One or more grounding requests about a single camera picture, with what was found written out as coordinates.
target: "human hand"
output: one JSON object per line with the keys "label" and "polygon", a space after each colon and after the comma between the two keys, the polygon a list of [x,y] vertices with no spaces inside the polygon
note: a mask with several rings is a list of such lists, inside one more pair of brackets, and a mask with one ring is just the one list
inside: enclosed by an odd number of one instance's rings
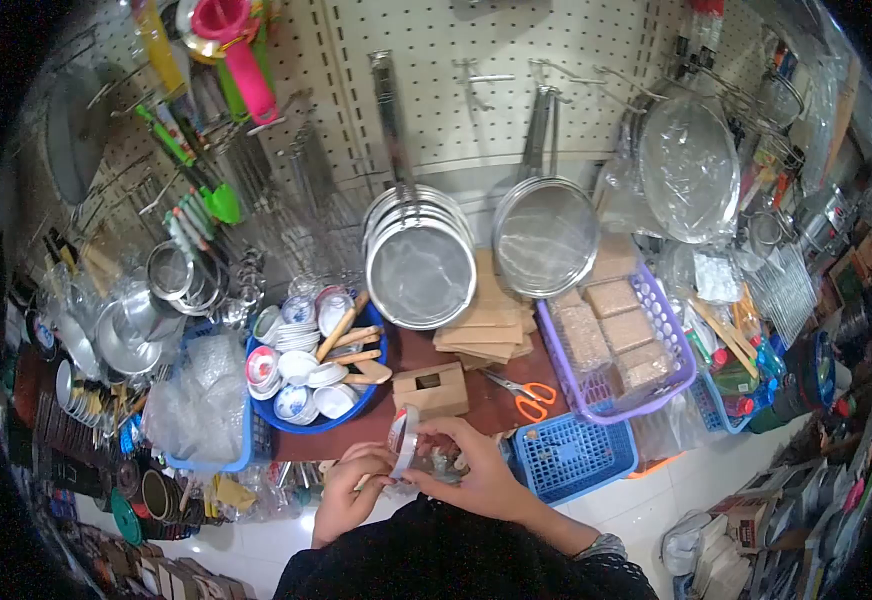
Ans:
{"label": "human hand", "polygon": [[[325,476],[322,502],[316,510],[312,548],[322,548],[366,521],[384,486],[396,483],[388,474],[396,455],[381,441],[354,443]],[[356,490],[359,481],[370,477]]]}
{"label": "human hand", "polygon": [[546,506],[513,477],[493,440],[462,418],[432,418],[420,423],[416,431],[430,436],[449,436],[469,463],[469,473],[460,486],[445,484],[420,470],[407,468],[402,478],[416,484],[423,494],[464,511],[505,522],[520,522],[540,506]]}

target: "blue plastic basket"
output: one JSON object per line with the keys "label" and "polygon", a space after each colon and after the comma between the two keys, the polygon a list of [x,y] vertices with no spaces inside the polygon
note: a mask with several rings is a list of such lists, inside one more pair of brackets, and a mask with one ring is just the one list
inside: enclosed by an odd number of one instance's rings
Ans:
{"label": "blue plastic basket", "polygon": [[[377,310],[376,306],[373,306],[372,302],[366,304],[366,308],[363,312],[356,317],[356,321],[353,323],[354,327],[358,328],[367,328],[369,326],[379,326],[382,331],[379,334],[379,358],[376,359],[376,362],[385,365],[386,364],[386,356],[389,351],[389,340],[386,336],[385,329],[385,321],[382,319],[382,315],[380,311]],[[364,351],[374,350],[374,346],[376,343],[367,343],[364,347]],[[246,342],[246,355],[249,356],[250,353],[262,346],[259,340],[257,340],[254,336],[250,335],[249,341]],[[324,431],[329,431],[336,426],[342,426],[350,419],[357,417],[363,409],[366,408],[366,405],[369,404],[370,399],[373,397],[373,394],[376,392],[377,386],[370,385],[367,390],[363,391],[363,394],[359,396],[358,401],[353,404],[352,408],[346,411],[346,414],[343,414],[339,418],[329,418],[324,414],[320,414],[316,417],[316,420],[311,422],[309,425],[294,425],[293,423],[288,423],[278,416],[273,411],[273,400],[257,400],[255,398],[251,398],[252,408],[255,410],[257,415],[260,415],[263,420],[266,421],[271,426],[274,426],[276,429],[280,431],[285,431],[287,433],[299,433],[299,434],[314,434],[314,433],[323,433]]]}
{"label": "blue plastic basket", "polygon": [[[179,355],[176,364],[173,365],[173,374],[178,374],[185,355],[187,345],[196,338],[214,335],[217,332],[216,325],[206,319],[199,320],[195,325],[182,334],[182,342],[179,344]],[[269,462],[273,458],[273,433],[269,425],[263,419],[253,414],[250,403],[249,391],[243,391],[243,399],[246,402],[243,413],[243,451],[235,462],[230,462],[220,468],[202,462],[181,461],[166,454],[166,464],[173,469],[189,469],[190,471],[221,471],[226,473],[239,472],[252,462]]]}
{"label": "blue plastic basket", "polygon": [[730,434],[738,434],[742,428],[753,418],[752,414],[746,416],[730,416],[726,414],[723,398],[719,394],[717,384],[708,371],[696,374],[696,379],[689,385],[689,395],[696,401],[699,414],[706,425],[706,431],[726,430]]}
{"label": "blue plastic basket", "polygon": [[568,413],[519,427],[512,439],[518,478],[549,506],[621,479],[640,462],[628,420],[596,425]]}

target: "purple plastic basket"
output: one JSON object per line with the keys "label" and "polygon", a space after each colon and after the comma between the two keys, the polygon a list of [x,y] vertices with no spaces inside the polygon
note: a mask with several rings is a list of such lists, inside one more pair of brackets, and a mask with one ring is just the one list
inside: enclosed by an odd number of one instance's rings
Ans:
{"label": "purple plastic basket", "polygon": [[646,395],[613,397],[605,369],[588,374],[580,385],[553,326],[550,306],[545,300],[536,301],[539,332],[549,351],[549,360],[553,364],[556,377],[559,378],[566,404],[574,413],[599,426],[611,426],[659,410],[672,397],[687,389],[696,377],[696,360],[686,336],[683,335],[680,320],[673,315],[666,295],[660,290],[656,278],[645,264],[639,263],[636,273],[630,276],[630,283],[636,297],[642,302],[643,309],[651,318],[657,339],[665,343],[674,364],[679,367],[662,386]]}

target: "white tiled floor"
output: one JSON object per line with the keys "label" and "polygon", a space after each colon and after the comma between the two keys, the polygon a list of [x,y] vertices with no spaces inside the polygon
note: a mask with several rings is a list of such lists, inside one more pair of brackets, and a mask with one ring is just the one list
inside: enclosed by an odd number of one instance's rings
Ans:
{"label": "white tiled floor", "polygon": [[[634,480],[620,480],[562,505],[560,512],[622,538],[660,598],[672,598],[670,573],[660,562],[660,540],[689,510],[705,510],[766,468],[806,417],[769,433],[739,434],[683,454]],[[118,533],[113,516],[77,496],[82,522]],[[370,522],[388,519],[402,502],[380,498]],[[208,570],[242,581],[250,597],[271,598],[289,559],[310,546],[314,509],[294,521],[203,527],[182,541],[158,542],[170,558],[189,556]]]}

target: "orange scissors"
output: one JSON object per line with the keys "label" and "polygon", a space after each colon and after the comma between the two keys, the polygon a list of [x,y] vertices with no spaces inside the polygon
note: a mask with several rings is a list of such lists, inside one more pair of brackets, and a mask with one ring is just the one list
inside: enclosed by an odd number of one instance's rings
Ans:
{"label": "orange scissors", "polygon": [[[483,375],[490,380],[509,390],[515,396],[515,408],[532,423],[538,424],[550,414],[545,406],[540,405],[542,402],[552,406],[556,402],[556,390],[550,386],[538,381],[520,385],[509,379],[503,379],[485,368],[480,368],[479,371],[483,372]],[[530,412],[533,414],[526,412],[526,407],[530,407],[532,409]]]}

